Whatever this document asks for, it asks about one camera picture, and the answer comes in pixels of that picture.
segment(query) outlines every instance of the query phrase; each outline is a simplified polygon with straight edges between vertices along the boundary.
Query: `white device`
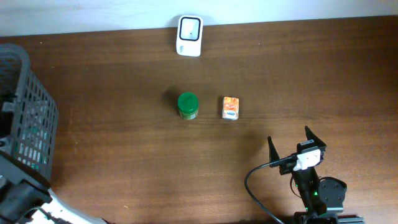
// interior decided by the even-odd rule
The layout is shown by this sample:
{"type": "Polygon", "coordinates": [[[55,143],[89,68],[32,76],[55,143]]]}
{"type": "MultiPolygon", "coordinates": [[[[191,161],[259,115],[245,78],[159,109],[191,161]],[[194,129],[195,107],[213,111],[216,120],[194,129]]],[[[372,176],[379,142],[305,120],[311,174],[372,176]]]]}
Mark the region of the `white device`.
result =
{"type": "Polygon", "coordinates": [[[293,167],[294,171],[305,170],[308,167],[313,167],[321,161],[321,150],[316,149],[310,152],[297,155],[296,166],[293,167]]]}
{"type": "Polygon", "coordinates": [[[200,55],[203,20],[198,16],[182,16],[178,20],[177,53],[183,56],[200,55]]]}

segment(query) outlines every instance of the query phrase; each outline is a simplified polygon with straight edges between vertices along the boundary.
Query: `green lid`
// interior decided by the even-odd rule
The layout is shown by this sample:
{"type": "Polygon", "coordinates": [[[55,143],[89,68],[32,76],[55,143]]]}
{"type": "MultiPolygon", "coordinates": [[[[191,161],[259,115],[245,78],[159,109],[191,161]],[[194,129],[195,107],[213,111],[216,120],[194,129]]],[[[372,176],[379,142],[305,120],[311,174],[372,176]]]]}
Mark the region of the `green lid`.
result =
{"type": "Polygon", "coordinates": [[[181,111],[181,113],[195,113],[198,110],[198,107],[198,98],[193,93],[182,93],[178,98],[178,109],[181,111]]]}

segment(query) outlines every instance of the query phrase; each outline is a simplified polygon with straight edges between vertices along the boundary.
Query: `gray plastic basket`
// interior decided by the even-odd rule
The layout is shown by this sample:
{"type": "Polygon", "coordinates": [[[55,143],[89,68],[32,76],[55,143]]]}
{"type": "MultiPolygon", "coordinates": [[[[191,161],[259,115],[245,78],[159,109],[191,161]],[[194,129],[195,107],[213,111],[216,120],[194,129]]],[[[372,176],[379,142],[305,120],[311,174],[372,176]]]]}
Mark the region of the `gray plastic basket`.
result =
{"type": "Polygon", "coordinates": [[[27,52],[0,44],[0,150],[50,179],[58,109],[27,52]]]}

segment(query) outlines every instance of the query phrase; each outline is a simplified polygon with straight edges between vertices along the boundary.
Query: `black wire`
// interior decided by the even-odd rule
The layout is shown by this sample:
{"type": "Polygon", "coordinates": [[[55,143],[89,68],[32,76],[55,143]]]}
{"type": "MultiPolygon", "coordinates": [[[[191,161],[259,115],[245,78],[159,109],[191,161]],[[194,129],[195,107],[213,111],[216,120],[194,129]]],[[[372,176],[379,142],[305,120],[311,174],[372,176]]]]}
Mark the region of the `black wire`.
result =
{"type": "Polygon", "coordinates": [[[43,210],[43,208],[40,207],[40,206],[33,207],[33,208],[29,209],[28,211],[26,211],[24,213],[24,215],[21,216],[20,219],[18,219],[17,223],[19,223],[29,212],[34,211],[34,210],[41,211],[47,217],[48,220],[53,221],[55,224],[58,224],[58,223],[59,224],[72,224],[72,223],[70,223],[68,221],[65,221],[65,220],[61,219],[61,218],[54,218],[53,216],[51,216],[51,214],[49,214],[48,212],[43,210]]]}
{"type": "Polygon", "coordinates": [[[296,192],[294,192],[293,187],[292,187],[292,182],[293,182],[293,176],[292,178],[290,178],[290,189],[292,190],[293,194],[298,196],[299,198],[301,198],[299,195],[296,194],[296,192]]]}
{"type": "Polygon", "coordinates": [[[269,162],[267,164],[263,164],[263,165],[259,165],[256,168],[254,168],[253,170],[250,170],[250,172],[246,175],[246,177],[244,178],[244,186],[247,190],[247,192],[249,193],[250,197],[269,215],[271,216],[277,223],[279,224],[285,224],[283,223],[280,219],[278,219],[274,214],[272,214],[272,212],[270,212],[265,206],[262,205],[262,203],[260,201],[258,201],[258,199],[253,195],[253,193],[249,190],[249,186],[248,186],[248,178],[249,176],[256,170],[261,169],[263,167],[269,166],[269,165],[273,165],[276,162],[269,162]]]}

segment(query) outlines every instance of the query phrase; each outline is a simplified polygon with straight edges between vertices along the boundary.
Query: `white label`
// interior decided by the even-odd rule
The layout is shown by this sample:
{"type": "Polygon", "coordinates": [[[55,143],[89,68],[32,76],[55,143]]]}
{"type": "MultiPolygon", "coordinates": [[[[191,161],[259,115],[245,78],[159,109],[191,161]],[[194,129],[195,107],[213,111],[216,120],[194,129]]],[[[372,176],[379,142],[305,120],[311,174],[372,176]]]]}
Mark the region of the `white label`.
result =
{"type": "Polygon", "coordinates": [[[224,111],[223,110],[223,118],[236,120],[238,118],[238,115],[235,113],[235,111],[231,111],[231,110],[224,111]]]}
{"type": "Polygon", "coordinates": [[[312,139],[311,139],[311,140],[308,140],[308,141],[305,141],[305,142],[301,142],[300,145],[304,146],[304,145],[310,144],[310,143],[313,143],[313,140],[312,140],[312,139]]]}

